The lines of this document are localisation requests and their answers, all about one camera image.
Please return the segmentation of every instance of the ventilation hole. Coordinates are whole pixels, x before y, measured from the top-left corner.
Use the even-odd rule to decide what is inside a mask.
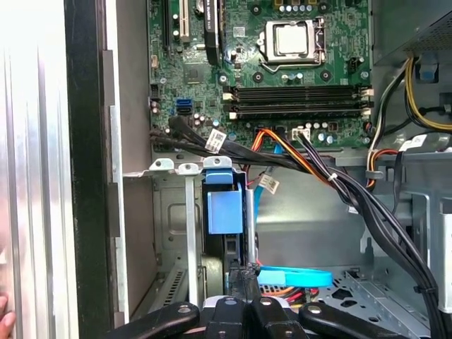
[[[331,296],[334,299],[339,299],[339,300],[344,300],[345,298],[353,297],[350,292],[348,292],[347,290],[343,290],[342,288],[340,288],[339,290],[334,292]]]
[[[348,307],[352,307],[354,305],[356,305],[357,302],[355,300],[345,300],[342,304],[340,304],[342,307],[345,307],[346,309]]]

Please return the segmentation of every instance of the hand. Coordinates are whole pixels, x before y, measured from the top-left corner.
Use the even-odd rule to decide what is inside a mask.
[[[8,297],[0,296],[0,339],[8,339],[16,323],[16,314],[14,312],[4,313],[7,304]]]

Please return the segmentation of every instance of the wire bundle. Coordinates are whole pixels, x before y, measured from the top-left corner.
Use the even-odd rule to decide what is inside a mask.
[[[168,136],[151,133],[151,140],[156,143],[171,145],[187,150],[203,157],[211,156],[206,149],[206,140],[191,129],[181,117],[170,120],[170,127],[183,140],[174,140]],[[245,165],[278,166],[299,172],[310,173],[320,182],[338,192],[344,203],[353,206],[362,215],[364,221],[377,244],[416,282],[415,290],[424,297],[429,315],[433,338],[447,339],[447,328],[451,319],[442,314],[438,308],[438,287],[432,272],[427,267],[422,256],[412,242],[407,232],[387,207],[373,196],[359,182],[339,169],[329,167],[313,145],[301,134],[299,141],[306,149],[309,159],[306,159],[290,143],[271,130],[263,129],[256,137],[255,145],[259,145],[264,136],[270,136],[279,143],[287,154],[257,153],[242,145],[226,140],[219,154],[226,155],[233,162]]]

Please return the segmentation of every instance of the blue latch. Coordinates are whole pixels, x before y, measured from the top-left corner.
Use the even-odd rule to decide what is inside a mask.
[[[258,282],[270,286],[328,287],[333,284],[333,274],[309,268],[261,266]]]
[[[208,169],[207,185],[233,184],[232,169]],[[237,191],[212,191],[207,193],[209,234],[243,233],[242,186]]]

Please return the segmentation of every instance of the side panel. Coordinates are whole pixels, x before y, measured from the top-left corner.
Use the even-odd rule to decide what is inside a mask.
[[[0,215],[0,292],[17,313],[14,338],[78,338],[58,0],[0,4]]]

